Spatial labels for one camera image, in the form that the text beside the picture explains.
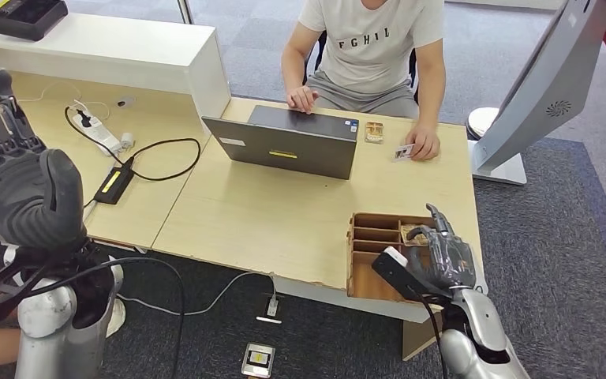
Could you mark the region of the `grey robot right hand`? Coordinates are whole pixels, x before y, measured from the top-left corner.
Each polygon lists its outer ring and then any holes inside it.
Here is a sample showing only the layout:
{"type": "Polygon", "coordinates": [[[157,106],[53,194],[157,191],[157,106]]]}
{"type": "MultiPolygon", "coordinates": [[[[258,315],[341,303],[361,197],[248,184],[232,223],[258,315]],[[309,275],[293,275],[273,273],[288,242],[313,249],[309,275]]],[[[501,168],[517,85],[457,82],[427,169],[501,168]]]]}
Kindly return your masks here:
{"type": "Polygon", "coordinates": [[[474,289],[477,273],[470,245],[455,234],[447,217],[435,205],[426,204],[434,226],[422,225],[409,231],[406,238],[426,238],[425,246],[406,250],[407,269],[430,294],[451,298],[454,291],[474,289]]]}

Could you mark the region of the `person's right hand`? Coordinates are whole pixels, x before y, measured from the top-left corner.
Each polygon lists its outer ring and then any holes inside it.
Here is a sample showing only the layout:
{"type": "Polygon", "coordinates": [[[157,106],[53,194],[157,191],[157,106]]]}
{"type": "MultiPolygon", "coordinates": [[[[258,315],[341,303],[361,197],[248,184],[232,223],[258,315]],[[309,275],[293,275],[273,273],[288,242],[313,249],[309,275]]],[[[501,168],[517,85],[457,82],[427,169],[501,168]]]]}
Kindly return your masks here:
{"type": "Polygon", "coordinates": [[[290,89],[286,93],[286,102],[289,108],[306,114],[312,113],[314,103],[318,98],[318,91],[306,85],[290,89]]]}

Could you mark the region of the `person's left hand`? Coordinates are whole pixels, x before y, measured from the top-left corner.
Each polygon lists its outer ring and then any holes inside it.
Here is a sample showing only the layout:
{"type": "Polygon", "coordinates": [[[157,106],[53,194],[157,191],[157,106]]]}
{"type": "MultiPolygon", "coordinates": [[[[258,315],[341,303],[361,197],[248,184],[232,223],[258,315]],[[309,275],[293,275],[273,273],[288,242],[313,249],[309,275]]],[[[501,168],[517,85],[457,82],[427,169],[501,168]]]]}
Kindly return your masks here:
{"type": "Polygon", "coordinates": [[[411,160],[423,161],[437,157],[440,153],[440,139],[437,124],[419,122],[406,135],[406,144],[412,145],[411,160]]]}

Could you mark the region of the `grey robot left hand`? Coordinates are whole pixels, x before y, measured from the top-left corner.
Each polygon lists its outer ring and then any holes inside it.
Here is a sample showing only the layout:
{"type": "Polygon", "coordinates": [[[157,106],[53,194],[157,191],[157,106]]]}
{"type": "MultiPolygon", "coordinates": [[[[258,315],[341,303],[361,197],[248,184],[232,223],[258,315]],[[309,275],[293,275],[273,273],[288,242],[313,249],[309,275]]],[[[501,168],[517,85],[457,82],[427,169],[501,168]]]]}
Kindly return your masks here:
{"type": "Polygon", "coordinates": [[[87,237],[83,186],[72,160],[35,134],[0,69],[0,241],[57,250],[87,237]]]}

